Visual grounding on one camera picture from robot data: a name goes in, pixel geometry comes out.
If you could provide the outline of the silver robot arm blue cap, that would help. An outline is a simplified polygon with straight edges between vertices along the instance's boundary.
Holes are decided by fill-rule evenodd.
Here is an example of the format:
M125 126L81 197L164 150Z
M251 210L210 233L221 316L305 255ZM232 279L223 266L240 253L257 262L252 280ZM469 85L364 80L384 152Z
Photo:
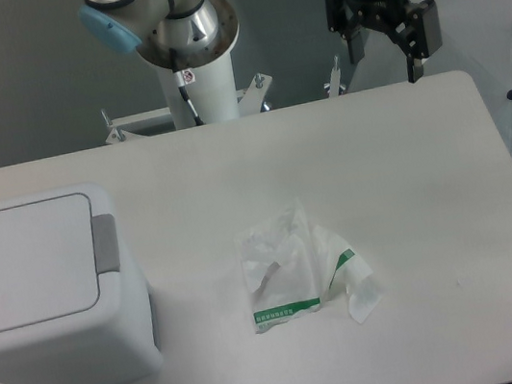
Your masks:
M240 31L227 0L84 0L78 18L116 53L138 52L173 71L214 62L231 51Z

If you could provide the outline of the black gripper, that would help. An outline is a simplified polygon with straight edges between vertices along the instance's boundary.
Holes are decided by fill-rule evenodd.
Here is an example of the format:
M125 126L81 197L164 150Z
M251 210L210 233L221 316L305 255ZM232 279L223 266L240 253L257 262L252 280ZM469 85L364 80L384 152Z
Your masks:
M365 56L361 30L386 35L406 56L407 79L422 78L422 59L435 54L443 45L437 4L410 0L325 0L328 29L345 41L350 63L358 64Z

